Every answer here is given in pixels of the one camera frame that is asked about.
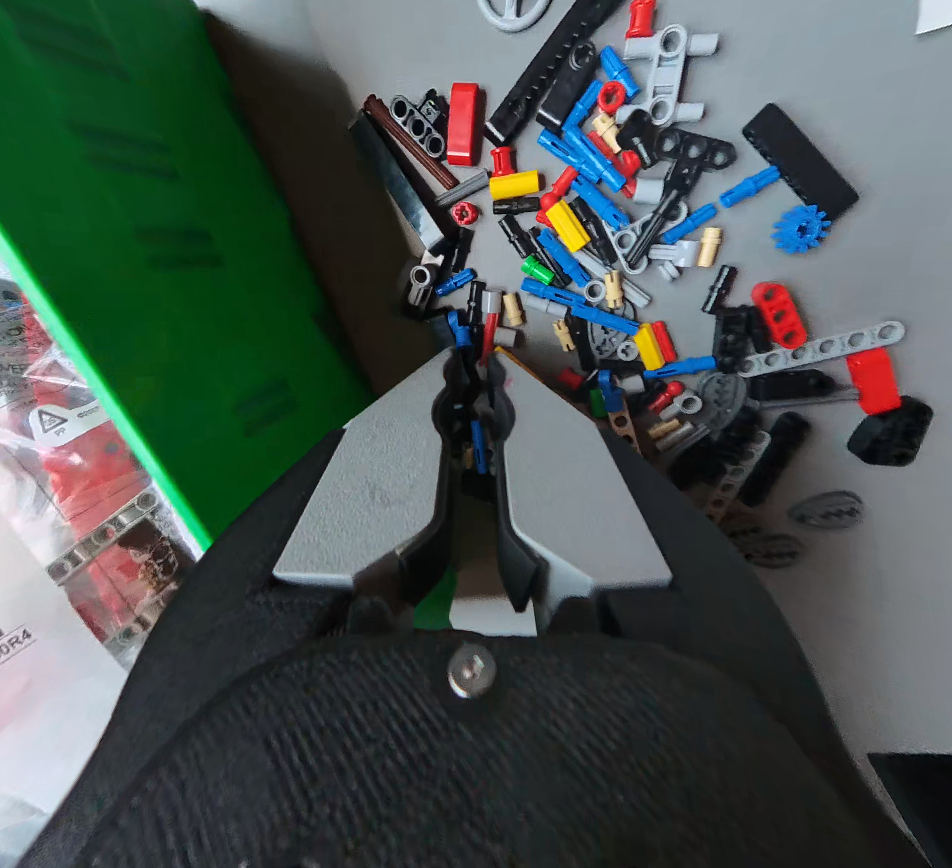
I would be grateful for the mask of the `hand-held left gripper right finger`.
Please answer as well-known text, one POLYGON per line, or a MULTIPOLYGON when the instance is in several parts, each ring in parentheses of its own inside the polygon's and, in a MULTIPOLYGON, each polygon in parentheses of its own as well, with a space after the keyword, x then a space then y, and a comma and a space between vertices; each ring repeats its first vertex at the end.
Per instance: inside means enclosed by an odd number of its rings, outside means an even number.
POLYGON ((671 570, 599 427, 507 355, 487 361, 497 565, 517 612, 669 588, 671 570))

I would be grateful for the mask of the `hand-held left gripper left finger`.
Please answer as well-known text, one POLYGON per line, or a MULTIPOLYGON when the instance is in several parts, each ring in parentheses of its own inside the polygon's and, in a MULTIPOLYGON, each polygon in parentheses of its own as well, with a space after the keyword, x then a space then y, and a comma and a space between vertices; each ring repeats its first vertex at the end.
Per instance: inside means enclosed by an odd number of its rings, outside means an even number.
POLYGON ((273 576, 285 584, 421 602, 451 558, 454 354, 444 350, 344 429, 273 576))

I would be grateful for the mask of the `pile of lego pieces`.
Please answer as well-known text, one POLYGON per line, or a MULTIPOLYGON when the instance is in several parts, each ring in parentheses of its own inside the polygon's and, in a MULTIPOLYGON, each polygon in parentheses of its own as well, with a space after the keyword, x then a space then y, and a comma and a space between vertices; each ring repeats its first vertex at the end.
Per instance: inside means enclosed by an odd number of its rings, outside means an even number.
POLYGON ((849 372, 854 410, 849 476, 860 463, 889 477, 875 488, 860 536, 850 539, 851 565, 879 551, 909 568, 918 560, 935 513, 922 520, 920 475, 896 486, 897 469, 915 459, 932 410, 895 381, 888 347, 902 340, 905 319, 922 284, 919 260, 948 233, 950 102, 936 100, 925 62, 947 60, 930 42, 917 48, 899 37, 906 0, 674 0, 688 24, 669 17, 655 28, 654 0, 636 0, 625 22, 611 20, 626 0, 578 0, 509 92, 479 123, 476 85, 453 87, 448 118, 436 131, 411 103, 395 100, 385 114, 418 150, 424 135, 445 143, 436 159, 470 163, 482 137, 493 147, 494 176, 473 179, 495 190, 495 208, 541 209, 541 240, 561 264, 546 267, 526 230, 505 212, 504 232, 523 250, 522 299, 550 308, 557 332, 572 348, 571 328, 608 333, 629 347, 570 380, 593 386, 601 410, 626 409, 628 393, 661 390, 675 378, 739 384, 724 416, 692 398, 699 414, 661 439, 673 446, 684 484, 722 478, 735 454, 750 454, 760 433, 747 398, 807 398, 807 391, 771 391, 772 380, 827 378, 819 362, 849 372), (632 267, 648 250, 672 267, 671 253, 699 252, 692 231, 728 214, 728 256, 771 272, 766 231, 790 254, 822 249, 834 229, 830 260, 801 260, 794 297, 780 282, 754 286, 752 302, 724 299, 736 274, 721 267, 708 293, 702 337, 713 351, 678 362, 665 356, 649 322, 660 307, 635 290, 632 267))

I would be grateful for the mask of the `clear bag of lego parts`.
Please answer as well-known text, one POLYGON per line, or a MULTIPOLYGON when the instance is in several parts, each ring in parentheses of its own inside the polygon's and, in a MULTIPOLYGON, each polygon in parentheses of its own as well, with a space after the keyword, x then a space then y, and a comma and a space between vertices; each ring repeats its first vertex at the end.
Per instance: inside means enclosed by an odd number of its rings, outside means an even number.
POLYGON ((2 516, 129 670, 201 550, 1 270, 2 516))

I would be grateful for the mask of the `green plastic bin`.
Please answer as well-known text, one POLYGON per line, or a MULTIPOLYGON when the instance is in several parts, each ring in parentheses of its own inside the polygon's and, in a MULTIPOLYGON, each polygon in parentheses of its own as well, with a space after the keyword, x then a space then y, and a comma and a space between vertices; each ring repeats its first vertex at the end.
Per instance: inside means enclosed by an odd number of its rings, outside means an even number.
POLYGON ((202 550, 374 399, 192 0, 2 0, 2 264, 202 550))

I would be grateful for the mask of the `white paper parts bag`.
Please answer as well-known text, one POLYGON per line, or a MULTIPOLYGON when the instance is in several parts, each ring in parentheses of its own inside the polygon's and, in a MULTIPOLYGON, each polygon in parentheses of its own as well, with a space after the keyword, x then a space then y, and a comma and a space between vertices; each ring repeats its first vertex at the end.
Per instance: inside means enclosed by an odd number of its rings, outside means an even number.
POLYGON ((87 765, 125 671, 5 520, 1 529, 2 852, 14 860, 87 765))

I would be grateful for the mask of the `person's black jacket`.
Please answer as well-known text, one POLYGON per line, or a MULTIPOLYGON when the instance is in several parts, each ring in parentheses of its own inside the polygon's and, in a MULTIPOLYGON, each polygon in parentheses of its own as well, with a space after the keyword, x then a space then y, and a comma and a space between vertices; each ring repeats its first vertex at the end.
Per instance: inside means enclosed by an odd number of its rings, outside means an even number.
POLYGON ((870 753, 898 813, 935 867, 951 866, 951 755, 870 753))

